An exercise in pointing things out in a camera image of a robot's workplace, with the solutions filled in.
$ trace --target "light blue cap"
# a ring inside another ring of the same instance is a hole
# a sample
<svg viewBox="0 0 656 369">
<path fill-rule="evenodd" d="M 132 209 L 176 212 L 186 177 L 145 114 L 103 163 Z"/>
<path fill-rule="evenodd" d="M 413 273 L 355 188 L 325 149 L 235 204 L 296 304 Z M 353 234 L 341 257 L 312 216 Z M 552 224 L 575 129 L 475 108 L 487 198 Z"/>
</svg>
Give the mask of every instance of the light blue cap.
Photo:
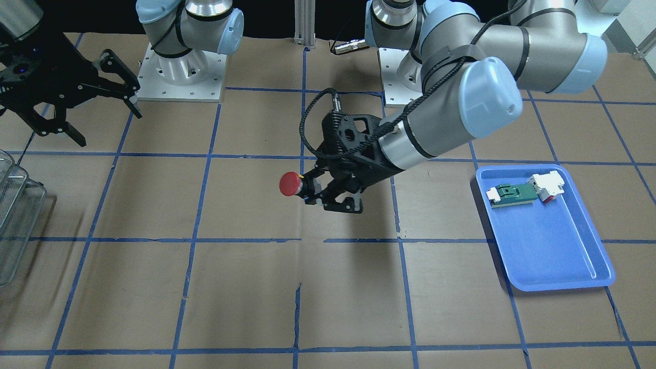
<svg viewBox="0 0 656 369">
<path fill-rule="evenodd" d="M 465 129 L 477 139 L 512 123 L 523 109 L 512 73 L 494 56 L 472 63 L 462 75 L 459 105 Z"/>
<path fill-rule="evenodd" d="M 608 48 L 603 39 L 586 33 L 583 54 L 567 78 L 551 93 L 582 93 L 589 89 L 602 76 L 608 59 Z"/>
<path fill-rule="evenodd" d="M 156 22 L 175 11 L 182 0 L 136 0 L 136 13 L 139 22 Z"/>
<path fill-rule="evenodd" d="M 467 4 L 453 3 L 450 0 L 426 0 L 424 3 L 426 18 L 419 33 L 419 50 L 424 46 L 428 34 L 440 23 L 458 14 L 471 14 L 480 20 L 476 11 Z"/>
<path fill-rule="evenodd" d="M 367 10 L 365 11 L 365 43 L 370 47 L 376 46 L 376 40 L 373 37 L 373 28 L 371 27 L 371 3 L 373 0 L 367 2 Z"/>
<path fill-rule="evenodd" d="M 226 27 L 223 29 L 223 35 L 218 42 L 217 54 L 231 55 L 234 54 L 241 44 L 241 36 L 244 33 L 244 14 L 241 10 L 234 8 L 228 18 Z"/>
</svg>

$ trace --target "mounting plate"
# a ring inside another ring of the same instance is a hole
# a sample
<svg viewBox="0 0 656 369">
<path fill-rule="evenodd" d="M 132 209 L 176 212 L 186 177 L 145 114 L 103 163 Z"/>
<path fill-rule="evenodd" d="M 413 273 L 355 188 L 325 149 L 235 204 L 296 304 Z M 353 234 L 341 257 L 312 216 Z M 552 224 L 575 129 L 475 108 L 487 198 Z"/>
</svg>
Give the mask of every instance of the mounting plate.
<svg viewBox="0 0 656 369">
<path fill-rule="evenodd" d="M 136 95 L 143 101 L 190 101 L 190 102 L 219 102 L 223 91 L 223 81 L 226 74 L 226 59 L 223 54 L 203 51 L 207 57 L 209 70 L 207 77 L 193 85 L 177 86 L 165 82 L 155 67 L 155 54 L 146 49 L 146 55 L 139 69 L 139 84 L 141 88 Z"/>
<path fill-rule="evenodd" d="M 420 92 L 407 88 L 397 74 L 407 50 L 380 48 L 380 75 L 385 91 L 385 106 L 389 108 L 405 106 L 421 96 Z"/>
</svg>

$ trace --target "red button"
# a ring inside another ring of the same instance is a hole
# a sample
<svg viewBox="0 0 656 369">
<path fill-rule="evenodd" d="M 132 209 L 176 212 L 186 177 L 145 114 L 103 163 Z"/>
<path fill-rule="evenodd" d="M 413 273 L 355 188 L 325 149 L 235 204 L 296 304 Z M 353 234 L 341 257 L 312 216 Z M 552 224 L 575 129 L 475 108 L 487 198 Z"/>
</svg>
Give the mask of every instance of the red button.
<svg viewBox="0 0 656 369">
<path fill-rule="evenodd" d="M 303 182 L 295 172 L 287 172 L 280 178 L 280 192 L 285 196 L 298 194 L 303 187 Z"/>
</svg>

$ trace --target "green circuit component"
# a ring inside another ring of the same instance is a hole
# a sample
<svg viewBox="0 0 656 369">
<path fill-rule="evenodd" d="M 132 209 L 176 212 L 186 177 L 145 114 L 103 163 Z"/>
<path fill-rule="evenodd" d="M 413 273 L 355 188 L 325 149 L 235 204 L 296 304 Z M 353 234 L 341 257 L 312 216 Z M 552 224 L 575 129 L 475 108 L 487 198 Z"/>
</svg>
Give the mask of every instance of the green circuit component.
<svg viewBox="0 0 656 369">
<path fill-rule="evenodd" d="M 532 184 L 500 184 L 487 191 L 492 207 L 530 204 L 538 199 Z"/>
</svg>

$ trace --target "blue plastic tray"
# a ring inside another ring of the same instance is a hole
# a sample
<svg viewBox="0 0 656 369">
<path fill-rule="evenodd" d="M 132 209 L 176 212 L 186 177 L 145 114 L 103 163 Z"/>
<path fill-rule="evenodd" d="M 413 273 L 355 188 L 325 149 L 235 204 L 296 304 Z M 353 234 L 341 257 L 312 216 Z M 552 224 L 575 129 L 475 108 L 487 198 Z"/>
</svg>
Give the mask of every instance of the blue plastic tray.
<svg viewBox="0 0 656 369">
<path fill-rule="evenodd" d="M 493 209 L 485 192 L 491 187 L 526 183 L 533 174 L 558 171 L 565 193 L 548 204 Z M 609 286 L 615 270 L 567 170 L 555 164 L 500 165 L 476 171 L 504 268 L 522 291 Z"/>
</svg>

